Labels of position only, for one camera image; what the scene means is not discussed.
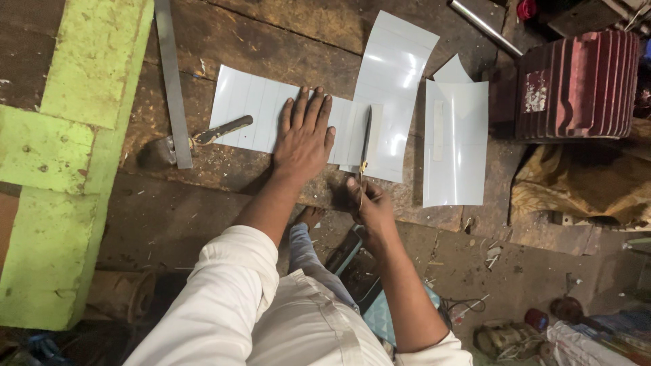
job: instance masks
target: white sleeve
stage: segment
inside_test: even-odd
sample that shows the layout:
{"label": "white sleeve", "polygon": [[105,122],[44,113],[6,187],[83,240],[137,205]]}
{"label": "white sleeve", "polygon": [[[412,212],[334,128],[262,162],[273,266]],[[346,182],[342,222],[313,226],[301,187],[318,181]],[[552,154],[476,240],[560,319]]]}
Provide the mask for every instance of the white sleeve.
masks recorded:
{"label": "white sleeve", "polygon": [[234,226],[211,240],[165,316],[125,365],[245,365],[251,332],[275,296],[278,250]]}
{"label": "white sleeve", "polygon": [[396,366],[473,366],[473,355],[461,349],[452,332],[437,345],[420,352],[396,354]]}

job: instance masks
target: left hand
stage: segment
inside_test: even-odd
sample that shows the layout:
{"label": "left hand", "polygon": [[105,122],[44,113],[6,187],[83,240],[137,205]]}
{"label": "left hand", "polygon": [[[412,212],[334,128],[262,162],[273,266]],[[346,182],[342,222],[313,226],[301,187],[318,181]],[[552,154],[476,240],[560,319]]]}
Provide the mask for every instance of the left hand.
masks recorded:
{"label": "left hand", "polygon": [[324,97],[324,89],[317,87],[308,105],[308,90],[301,88],[295,107],[293,99],[285,102],[273,155],[273,174],[301,187],[326,167],[335,143],[335,128],[327,127],[332,97]]}

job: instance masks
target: hand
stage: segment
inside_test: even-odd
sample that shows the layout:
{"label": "hand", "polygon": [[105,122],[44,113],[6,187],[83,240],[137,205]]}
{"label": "hand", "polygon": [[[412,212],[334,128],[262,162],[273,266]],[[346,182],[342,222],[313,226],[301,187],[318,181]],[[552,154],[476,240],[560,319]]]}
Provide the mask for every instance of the hand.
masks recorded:
{"label": "hand", "polygon": [[374,257],[380,259],[387,249],[401,244],[391,198],[377,184],[368,181],[362,182],[364,194],[361,194],[359,184],[352,176],[346,181],[346,186],[353,205],[353,220],[364,225],[368,234],[365,245]]}
{"label": "hand", "polygon": [[335,143],[335,128],[327,127],[332,97],[317,87],[308,105],[308,88],[301,88],[294,114],[289,98],[280,116],[280,131],[273,155],[274,174],[302,187],[324,167]]}

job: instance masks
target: white shirt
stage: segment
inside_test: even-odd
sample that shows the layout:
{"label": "white shirt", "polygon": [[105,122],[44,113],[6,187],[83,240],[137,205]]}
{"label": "white shirt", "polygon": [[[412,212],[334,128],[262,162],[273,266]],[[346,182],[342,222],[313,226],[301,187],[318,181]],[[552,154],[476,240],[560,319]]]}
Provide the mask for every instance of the white shirt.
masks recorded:
{"label": "white shirt", "polygon": [[[392,365],[364,320],[298,270],[282,279],[263,232],[233,226],[201,250],[187,285],[125,365]],[[472,365],[450,332],[396,364]]]}

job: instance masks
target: scissors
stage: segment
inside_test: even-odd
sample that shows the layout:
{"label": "scissors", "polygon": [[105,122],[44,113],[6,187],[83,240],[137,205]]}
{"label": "scissors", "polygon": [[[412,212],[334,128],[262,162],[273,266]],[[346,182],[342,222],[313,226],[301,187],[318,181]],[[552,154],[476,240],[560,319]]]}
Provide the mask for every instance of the scissors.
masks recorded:
{"label": "scissors", "polygon": [[373,116],[373,109],[371,107],[368,108],[368,121],[367,121],[367,128],[366,128],[366,133],[364,134],[364,145],[362,146],[362,158],[359,163],[359,208],[357,211],[360,211],[362,209],[362,202],[364,199],[364,187],[362,186],[362,178],[364,177],[364,170],[366,170],[367,165],[368,165],[368,160],[367,160],[367,150],[368,150],[368,139],[370,137],[370,121]]}

